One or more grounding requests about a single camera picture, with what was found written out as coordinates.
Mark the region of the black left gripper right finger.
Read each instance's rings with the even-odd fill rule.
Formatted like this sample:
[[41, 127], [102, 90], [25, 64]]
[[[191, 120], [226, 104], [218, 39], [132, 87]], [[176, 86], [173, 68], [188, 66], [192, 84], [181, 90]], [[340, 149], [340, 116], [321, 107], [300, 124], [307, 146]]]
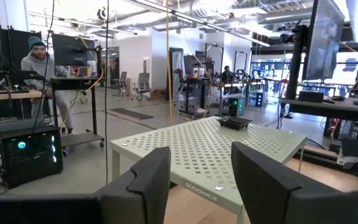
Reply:
[[240, 142], [232, 169], [251, 224], [349, 224], [338, 191]]

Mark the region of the light wooden table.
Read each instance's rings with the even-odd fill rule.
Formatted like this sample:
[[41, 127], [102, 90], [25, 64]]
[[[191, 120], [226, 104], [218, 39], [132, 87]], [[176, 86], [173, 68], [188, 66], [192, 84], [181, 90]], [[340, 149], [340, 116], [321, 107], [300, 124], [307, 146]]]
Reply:
[[235, 214], [246, 214], [231, 165], [231, 144], [241, 142], [282, 164], [303, 152], [307, 137], [250, 124], [239, 131], [222, 127], [215, 116], [157, 129], [110, 142], [111, 177], [120, 175], [120, 157], [137, 162], [157, 147], [171, 150], [171, 181]]

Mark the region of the small black square plate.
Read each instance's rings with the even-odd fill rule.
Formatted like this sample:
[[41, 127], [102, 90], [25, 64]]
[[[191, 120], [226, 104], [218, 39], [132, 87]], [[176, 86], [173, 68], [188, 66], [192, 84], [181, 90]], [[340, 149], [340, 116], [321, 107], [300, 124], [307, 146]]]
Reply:
[[238, 118], [233, 116], [218, 118], [218, 121], [221, 127], [227, 127], [229, 129], [234, 129], [237, 131], [247, 128], [248, 125], [252, 122], [252, 120], [249, 119]]

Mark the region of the dark floor mat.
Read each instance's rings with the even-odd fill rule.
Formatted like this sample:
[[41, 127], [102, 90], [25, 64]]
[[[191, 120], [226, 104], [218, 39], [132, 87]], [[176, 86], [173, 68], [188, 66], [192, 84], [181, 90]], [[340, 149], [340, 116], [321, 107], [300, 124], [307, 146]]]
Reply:
[[126, 116], [129, 118], [138, 119], [138, 120], [145, 120], [145, 119], [153, 118], [153, 116], [143, 114], [143, 113], [138, 113], [136, 111], [127, 110], [125, 108], [114, 108], [114, 109], [110, 109], [110, 111], [112, 114], [116, 114], [118, 116]]

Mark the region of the computer tower with green light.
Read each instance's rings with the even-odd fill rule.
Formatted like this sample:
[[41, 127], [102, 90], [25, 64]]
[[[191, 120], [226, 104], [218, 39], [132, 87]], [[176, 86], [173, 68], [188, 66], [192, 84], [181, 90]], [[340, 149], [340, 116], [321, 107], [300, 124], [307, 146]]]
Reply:
[[229, 99], [229, 116], [239, 117], [244, 114], [244, 98], [230, 98]]

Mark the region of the small black box on desk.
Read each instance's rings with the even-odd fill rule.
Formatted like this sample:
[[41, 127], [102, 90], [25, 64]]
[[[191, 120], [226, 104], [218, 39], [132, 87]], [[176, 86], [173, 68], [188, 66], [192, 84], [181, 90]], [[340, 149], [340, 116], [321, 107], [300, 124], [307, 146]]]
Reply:
[[313, 103], [322, 103], [324, 100], [324, 93], [319, 91], [300, 91], [298, 100]]

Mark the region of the grey office desk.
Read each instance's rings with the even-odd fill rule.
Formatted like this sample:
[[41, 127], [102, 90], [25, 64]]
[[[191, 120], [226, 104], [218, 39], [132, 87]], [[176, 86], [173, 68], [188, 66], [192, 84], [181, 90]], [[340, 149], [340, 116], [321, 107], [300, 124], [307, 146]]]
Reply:
[[346, 98], [344, 101], [334, 103], [315, 103], [284, 98], [281, 103], [290, 105], [289, 110], [292, 113], [358, 121], [358, 105], [355, 105], [354, 101], [358, 101], [358, 98]]

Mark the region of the grey office chair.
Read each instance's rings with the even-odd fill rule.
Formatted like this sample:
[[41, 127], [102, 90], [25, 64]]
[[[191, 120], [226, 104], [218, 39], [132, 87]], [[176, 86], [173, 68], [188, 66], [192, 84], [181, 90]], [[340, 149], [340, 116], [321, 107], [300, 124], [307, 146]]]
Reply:
[[119, 78], [113, 80], [113, 96], [123, 97], [126, 94], [126, 76], [127, 72], [122, 72]]
[[149, 78], [150, 73], [140, 73], [137, 83], [133, 84], [133, 90], [137, 93], [136, 99], [138, 101], [142, 101], [144, 94], [151, 91]]

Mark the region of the black monitor pole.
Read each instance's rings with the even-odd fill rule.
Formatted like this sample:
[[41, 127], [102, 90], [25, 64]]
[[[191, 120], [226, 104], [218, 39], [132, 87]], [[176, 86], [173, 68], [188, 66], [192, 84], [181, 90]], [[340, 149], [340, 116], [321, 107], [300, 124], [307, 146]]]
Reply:
[[296, 88], [298, 85], [301, 55], [303, 53], [303, 47], [306, 44], [308, 28], [305, 25], [296, 25], [292, 32], [292, 35], [282, 34], [280, 36], [280, 41], [285, 44], [293, 42], [293, 56], [291, 59], [289, 81], [287, 84], [287, 92], [285, 98], [294, 100], [296, 96]]

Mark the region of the black computer tower with lights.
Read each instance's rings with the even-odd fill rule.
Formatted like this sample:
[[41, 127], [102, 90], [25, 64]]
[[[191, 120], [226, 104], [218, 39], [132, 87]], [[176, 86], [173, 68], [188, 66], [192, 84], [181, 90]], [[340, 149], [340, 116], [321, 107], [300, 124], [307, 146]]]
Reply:
[[63, 170], [60, 131], [54, 126], [0, 134], [2, 179], [9, 189]]

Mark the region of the black rolling cart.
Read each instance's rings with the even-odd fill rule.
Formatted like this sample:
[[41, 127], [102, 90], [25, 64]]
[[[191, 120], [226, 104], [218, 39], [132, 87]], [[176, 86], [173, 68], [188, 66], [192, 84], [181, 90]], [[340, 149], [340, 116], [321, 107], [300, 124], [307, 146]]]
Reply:
[[60, 90], [86, 90], [91, 92], [91, 114], [93, 129], [87, 129], [84, 133], [80, 134], [68, 134], [61, 137], [60, 144], [63, 156], [67, 156], [68, 148], [71, 146], [77, 146], [80, 144], [86, 144], [90, 142], [99, 142], [99, 146], [103, 148], [105, 146], [105, 138], [98, 134], [98, 126], [96, 119], [96, 92], [95, 85], [97, 77], [52, 77], [50, 82], [52, 84], [52, 111], [53, 111], [53, 123], [56, 128], [64, 127], [64, 124], [58, 124], [57, 106], [55, 102], [55, 92]]

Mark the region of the large tilted monitor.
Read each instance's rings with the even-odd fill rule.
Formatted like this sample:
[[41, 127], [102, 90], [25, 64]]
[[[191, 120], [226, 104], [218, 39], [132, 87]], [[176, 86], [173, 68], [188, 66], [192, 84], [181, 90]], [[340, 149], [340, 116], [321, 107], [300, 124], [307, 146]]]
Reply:
[[344, 14], [334, 0], [314, 0], [308, 27], [303, 80], [325, 80], [333, 77], [344, 19]]

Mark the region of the black monitor on cart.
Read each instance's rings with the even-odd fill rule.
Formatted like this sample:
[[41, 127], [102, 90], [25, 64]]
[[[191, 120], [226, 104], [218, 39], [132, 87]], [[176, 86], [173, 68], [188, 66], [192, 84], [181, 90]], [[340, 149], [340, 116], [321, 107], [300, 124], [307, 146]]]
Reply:
[[55, 65], [85, 66], [93, 60], [94, 40], [61, 34], [52, 35]]

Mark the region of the wooden desk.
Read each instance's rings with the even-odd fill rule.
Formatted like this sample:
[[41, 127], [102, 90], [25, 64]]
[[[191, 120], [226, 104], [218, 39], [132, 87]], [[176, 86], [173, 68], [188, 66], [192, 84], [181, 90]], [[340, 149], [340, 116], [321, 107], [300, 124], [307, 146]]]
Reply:
[[25, 92], [19, 92], [19, 91], [0, 91], [0, 100], [17, 100], [17, 99], [23, 99], [23, 98], [41, 98], [42, 92], [37, 90], [28, 90]]

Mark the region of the black partition panel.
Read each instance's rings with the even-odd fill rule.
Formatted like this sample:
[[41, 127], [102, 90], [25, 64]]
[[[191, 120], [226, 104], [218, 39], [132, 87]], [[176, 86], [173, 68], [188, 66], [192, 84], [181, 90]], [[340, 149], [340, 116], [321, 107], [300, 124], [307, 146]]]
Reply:
[[24, 32], [10, 29], [0, 29], [0, 64], [13, 69], [21, 69], [21, 61], [30, 52], [28, 39], [41, 38], [41, 33]]

